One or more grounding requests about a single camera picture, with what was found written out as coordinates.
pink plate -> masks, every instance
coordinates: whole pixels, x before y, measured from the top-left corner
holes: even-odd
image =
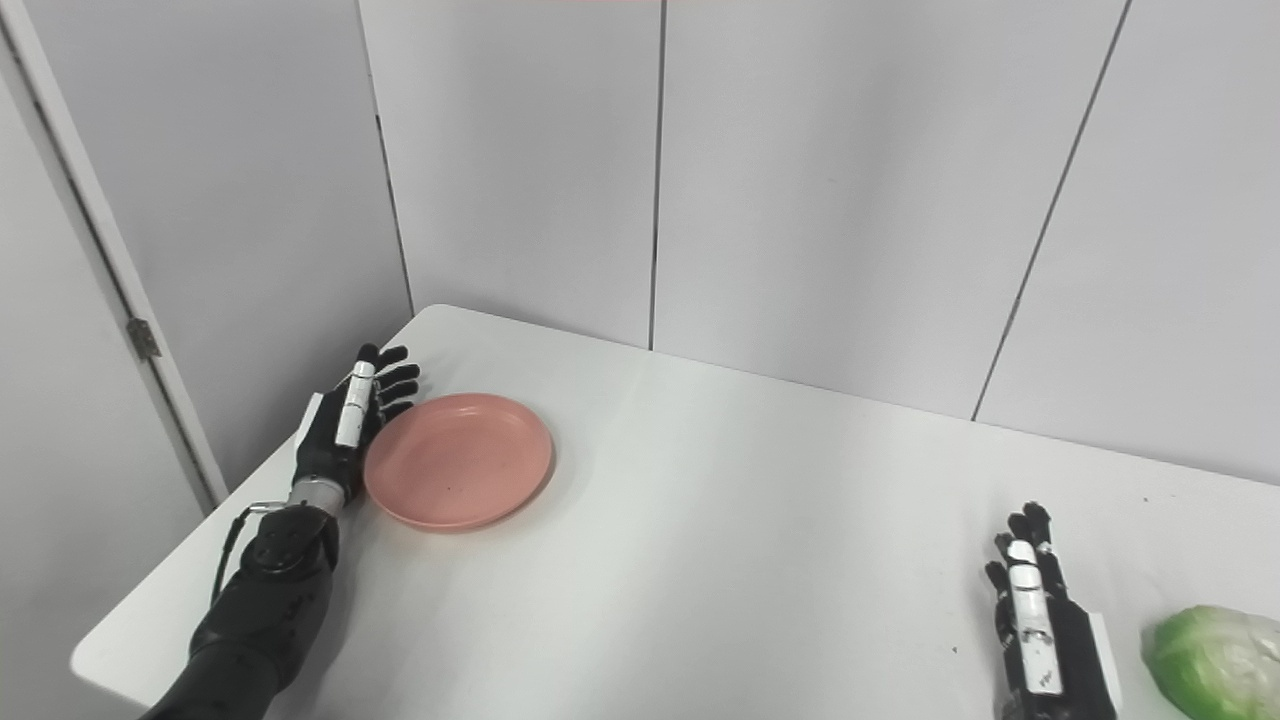
[[[388,424],[365,460],[369,497],[424,530],[480,528],[541,488],[552,436],[532,410],[497,395],[449,395]]]

white table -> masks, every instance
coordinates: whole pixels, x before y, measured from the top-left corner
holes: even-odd
[[[352,512],[278,717],[988,720],[982,565],[1030,498],[1073,594],[1107,618],[1125,717],[1181,717],[1140,662],[1147,624],[1199,602],[1280,618],[1280,488],[454,307],[396,342],[425,396],[539,413],[556,473],[470,534]],[[285,496],[288,447],[81,642],[78,675],[164,693],[232,516]]]

door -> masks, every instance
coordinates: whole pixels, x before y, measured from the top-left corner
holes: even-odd
[[[197,482],[0,41],[0,714],[137,714],[76,642],[201,519]]]

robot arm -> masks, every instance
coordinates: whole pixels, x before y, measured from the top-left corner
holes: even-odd
[[[321,397],[289,501],[262,518],[239,570],[215,589],[187,666],[141,720],[260,720],[297,678],[329,607],[338,512],[364,487],[369,443],[417,393],[416,365],[387,370],[407,356],[366,345],[352,375]]]

door frame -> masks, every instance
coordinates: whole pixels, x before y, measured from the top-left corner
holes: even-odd
[[[124,322],[146,320],[159,348],[159,356],[145,357],[150,369],[143,382],[156,406],[156,413],[168,432],[174,450],[183,460],[187,483],[196,495],[196,502],[206,515],[230,495],[230,488],[218,466],[212,447],[196,415],[196,406],[178,373],[169,345],[156,322],[151,301],[142,287],[124,237],[111,213],[106,193],[97,179],[88,152],[81,142],[70,110],[54,78],[35,26],[23,0],[0,0],[0,51],[13,55],[18,72],[27,85],[27,94],[45,129],[45,137],[33,137],[44,145],[61,168],[67,190],[79,209],[86,234],[92,247],[86,247],[88,261],[115,291],[108,297],[118,305],[118,316]],[[119,328],[128,334],[124,323]]]

